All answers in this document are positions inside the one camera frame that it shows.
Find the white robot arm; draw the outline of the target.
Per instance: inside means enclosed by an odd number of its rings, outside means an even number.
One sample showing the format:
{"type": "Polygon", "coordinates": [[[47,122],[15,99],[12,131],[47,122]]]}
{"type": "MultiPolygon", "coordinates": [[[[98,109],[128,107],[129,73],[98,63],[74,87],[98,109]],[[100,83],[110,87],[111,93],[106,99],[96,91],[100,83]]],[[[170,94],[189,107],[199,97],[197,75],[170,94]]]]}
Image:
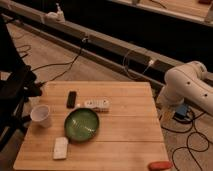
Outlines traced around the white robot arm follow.
{"type": "Polygon", "coordinates": [[[199,61],[169,69],[157,101],[162,106],[176,107],[188,99],[213,115],[213,87],[204,82],[206,75],[207,68],[199,61]]]}

